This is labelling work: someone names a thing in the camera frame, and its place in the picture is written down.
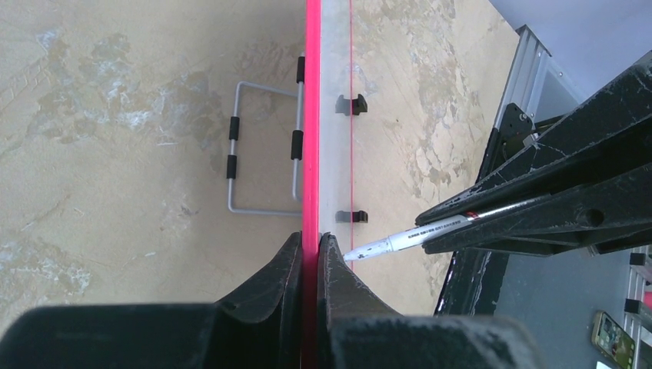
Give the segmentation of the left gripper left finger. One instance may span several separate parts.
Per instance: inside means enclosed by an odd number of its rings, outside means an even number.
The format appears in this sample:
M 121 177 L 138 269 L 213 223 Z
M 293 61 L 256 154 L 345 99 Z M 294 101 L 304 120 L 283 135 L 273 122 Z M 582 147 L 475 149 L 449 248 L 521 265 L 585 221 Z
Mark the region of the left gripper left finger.
M 291 234 L 259 271 L 216 302 L 215 368 L 298 368 L 301 233 Z

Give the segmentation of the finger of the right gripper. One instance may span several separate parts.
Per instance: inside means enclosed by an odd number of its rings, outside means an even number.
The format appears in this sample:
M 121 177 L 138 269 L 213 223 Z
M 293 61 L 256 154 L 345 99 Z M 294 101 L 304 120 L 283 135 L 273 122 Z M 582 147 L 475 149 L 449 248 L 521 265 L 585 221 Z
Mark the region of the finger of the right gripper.
M 651 166 L 579 186 L 424 243 L 426 254 L 476 248 L 551 256 L 578 248 L 598 254 L 651 243 Z
M 646 54 L 471 188 L 419 214 L 417 226 L 543 191 L 553 176 L 597 155 L 651 120 L 651 55 Z

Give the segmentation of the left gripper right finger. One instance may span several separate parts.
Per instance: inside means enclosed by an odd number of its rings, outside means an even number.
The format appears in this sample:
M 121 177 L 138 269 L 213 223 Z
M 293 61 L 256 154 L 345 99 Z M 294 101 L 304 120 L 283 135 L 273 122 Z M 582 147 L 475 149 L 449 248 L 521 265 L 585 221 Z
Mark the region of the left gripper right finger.
M 321 236 L 318 257 L 317 363 L 319 368 L 389 368 L 388 356 L 380 343 L 351 343 L 335 338 L 335 328 L 355 318 L 371 319 L 399 315 L 385 304 L 348 267 L 337 238 Z

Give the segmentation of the pink framed whiteboard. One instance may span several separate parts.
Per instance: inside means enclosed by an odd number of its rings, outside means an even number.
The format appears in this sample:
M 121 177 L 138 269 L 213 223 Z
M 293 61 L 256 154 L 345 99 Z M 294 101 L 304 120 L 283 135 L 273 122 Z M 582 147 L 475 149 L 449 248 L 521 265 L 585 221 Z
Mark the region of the pink framed whiteboard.
M 352 92 L 352 3 L 306 3 L 304 56 L 304 141 L 302 187 L 303 321 L 301 367 L 318 368 L 318 260 L 324 234 L 341 241 L 351 224 L 351 114 L 343 112 Z

